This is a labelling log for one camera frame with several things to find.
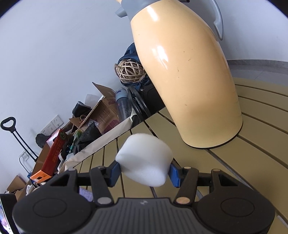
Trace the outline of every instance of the water bottle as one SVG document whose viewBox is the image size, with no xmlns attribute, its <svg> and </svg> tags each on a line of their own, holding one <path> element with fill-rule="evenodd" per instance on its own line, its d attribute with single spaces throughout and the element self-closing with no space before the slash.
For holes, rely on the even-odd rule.
<svg viewBox="0 0 288 234">
<path fill-rule="evenodd" d="M 122 122 L 123 120 L 130 117 L 132 112 L 132 106 L 128 99 L 128 93 L 126 89 L 120 88 L 116 91 L 116 105 L 118 110 L 118 117 L 119 121 Z"/>
</svg>

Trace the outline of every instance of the metal pin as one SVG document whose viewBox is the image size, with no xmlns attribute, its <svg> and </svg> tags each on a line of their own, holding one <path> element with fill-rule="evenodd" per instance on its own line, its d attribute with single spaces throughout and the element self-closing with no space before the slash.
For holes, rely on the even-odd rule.
<svg viewBox="0 0 288 234">
<path fill-rule="evenodd" d="M 97 199 L 97 202 L 101 205 L 108 205 L 112 202 L 112 200 L 109 197 L 100 197 Z"/>
<path fill-rule="evenodd" d="M 178 204 L 182 204 L 182 205 L 185 205 L 185 204 L 188 204 L 190 202 L 190 199 L 188 197 L 178 197 L 176 199 L 176 202 Z"/>
</svg>

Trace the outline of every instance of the electrical socket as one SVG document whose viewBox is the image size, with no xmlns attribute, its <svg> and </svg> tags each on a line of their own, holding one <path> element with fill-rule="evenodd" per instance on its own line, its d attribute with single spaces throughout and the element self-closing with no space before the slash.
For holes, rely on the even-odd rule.
<svg viewBox="0 0 288 234">
<path fill-rule="evenodd" d="M 62 124 L 64 124 L 63 120 L 59 117 L 59 115 L 52 119 L 52 123 L 56 128 L 59 128 Z"/>
<path fill-rule="evenodd" d="M 45 128 L 42 129 L 40 133 L 44 134 L 45 136 L 50 136 L 57 128 L 54 126 L 54 124 L 49 122 Z"/>
</svg>

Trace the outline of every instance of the black plastic bag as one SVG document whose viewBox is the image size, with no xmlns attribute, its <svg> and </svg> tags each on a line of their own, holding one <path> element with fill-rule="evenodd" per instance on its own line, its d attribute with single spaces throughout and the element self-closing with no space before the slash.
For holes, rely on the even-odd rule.
<svg viewBox="0 0 288 234">
<path fill-rule="evenodd" d="M 74 155 L 101 136 L 102 134 L 100 133 L 96 125 L 94 123 L 91 123 L 89 127 L 82 133 L 79 140 L 76 142 L 73 148 Z"/>
<path fill-rule="evenodd" d="M 86 106 L 85 104 L 83 104 L 82 102 L 77 102 L 76 106 L 74 107 L 74 109 L 72 110 L 72 114 L 78 118 L 81 115 L 88 115 L 91 111 L 91 107 Z"/>
<path fill-rule="evenodd" d="M 65 142 L 65 144 L 63 145 L 62 151 L 61 151 L 61 157 L 62 159 L 66 159 L 67 155 L 70 152 L 71 146 L 73 145 L 73 141 L 74 141 L 74 137 L 70 137 L 68 139 L 68 141 Z"/>
</svg>

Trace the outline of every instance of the wicker ball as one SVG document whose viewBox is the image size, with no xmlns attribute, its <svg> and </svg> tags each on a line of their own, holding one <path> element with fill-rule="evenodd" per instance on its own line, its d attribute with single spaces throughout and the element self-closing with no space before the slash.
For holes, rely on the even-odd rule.
<svg viewBox="0 0 288 234">
<path fill-rule="evenodd" d="M 136 83 L 146 76 L 143 66 L 132 59 L 123 59 L 119 64 L 115 64 L 115 72 L 123 83 Z"/>
</svg>

